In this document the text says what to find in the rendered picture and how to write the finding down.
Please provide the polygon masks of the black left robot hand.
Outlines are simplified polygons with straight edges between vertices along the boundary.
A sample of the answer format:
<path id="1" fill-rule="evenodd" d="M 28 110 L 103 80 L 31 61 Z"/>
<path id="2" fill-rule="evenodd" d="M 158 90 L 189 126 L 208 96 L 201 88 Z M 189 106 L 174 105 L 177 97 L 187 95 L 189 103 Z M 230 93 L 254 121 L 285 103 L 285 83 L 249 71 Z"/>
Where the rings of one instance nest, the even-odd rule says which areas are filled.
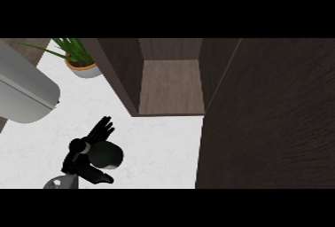
<path id="1" fill-rule="evenodd" d="M 75 138 L 69 143 L 69 152 L 63 159 L 62 172 L 68 175 L 78 175 L 92 184 L 112 184 L 114 178 L 92 166 L 89 151 L 92 146 L 105 142 L 115 128 L 109 116 L 103 116 L 99 123 L 83 138 Z"/>

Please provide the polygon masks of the green potted plant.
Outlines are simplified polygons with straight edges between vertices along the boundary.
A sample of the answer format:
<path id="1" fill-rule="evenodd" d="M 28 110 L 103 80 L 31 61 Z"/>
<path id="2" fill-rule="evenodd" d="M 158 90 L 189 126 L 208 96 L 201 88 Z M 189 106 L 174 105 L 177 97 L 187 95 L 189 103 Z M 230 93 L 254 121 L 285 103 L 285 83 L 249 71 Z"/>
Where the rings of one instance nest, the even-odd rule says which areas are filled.
<path id="1" fill-rule="evenodd" d="M 96 61 L 93 60 L 87 49 L 78 38 L 53 38 L 58 44 L 56 48 L 63 51 L 63 54 L 47 50 L 32 44 L 21 43 L 13 41 L 13 43 L 28 46 L 43 52 L 50 53 L 53 56 L 63 59 L 65 64 L 72 71 L 72 73 L 84 79 L 94 78 L 102 75 Z"/>

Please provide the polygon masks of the dark brown cabinet door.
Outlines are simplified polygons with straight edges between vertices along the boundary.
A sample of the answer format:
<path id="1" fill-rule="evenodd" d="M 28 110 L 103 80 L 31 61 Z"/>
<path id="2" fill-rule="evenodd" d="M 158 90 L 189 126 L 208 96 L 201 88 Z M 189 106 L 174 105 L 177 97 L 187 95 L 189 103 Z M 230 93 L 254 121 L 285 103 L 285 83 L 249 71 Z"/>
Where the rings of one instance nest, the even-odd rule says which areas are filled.
<path id="1" fill-rule="evenodd" d="M 202 119 L 199 189 L 335 189 L 335 38 L 244 39 Z"/>

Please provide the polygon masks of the open brown wooden cabinet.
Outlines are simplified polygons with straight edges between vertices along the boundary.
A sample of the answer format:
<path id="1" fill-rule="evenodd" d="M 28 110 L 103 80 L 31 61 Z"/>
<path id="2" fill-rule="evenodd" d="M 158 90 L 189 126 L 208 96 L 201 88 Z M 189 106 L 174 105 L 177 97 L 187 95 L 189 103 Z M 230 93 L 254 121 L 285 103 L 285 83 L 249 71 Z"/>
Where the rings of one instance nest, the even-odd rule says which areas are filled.
<path id="1" fill-rule="evenodd" d="M 241 40 L 238 38 L 84 38 L 133 117 L 204 116 Z"/>

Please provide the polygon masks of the dark green wine bottle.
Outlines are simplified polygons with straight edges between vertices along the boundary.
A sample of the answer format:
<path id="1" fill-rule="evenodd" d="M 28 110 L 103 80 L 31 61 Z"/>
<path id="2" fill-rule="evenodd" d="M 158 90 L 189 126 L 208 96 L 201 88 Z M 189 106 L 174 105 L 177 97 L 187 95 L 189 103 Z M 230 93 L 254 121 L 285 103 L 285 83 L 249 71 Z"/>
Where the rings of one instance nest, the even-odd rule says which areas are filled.
<path id="1" fill-rule="evenodd" d="M 96 168 L 115 169 L 122 163 L 122 149 L 109 141 L 87 145 L 81 152 Z"/>

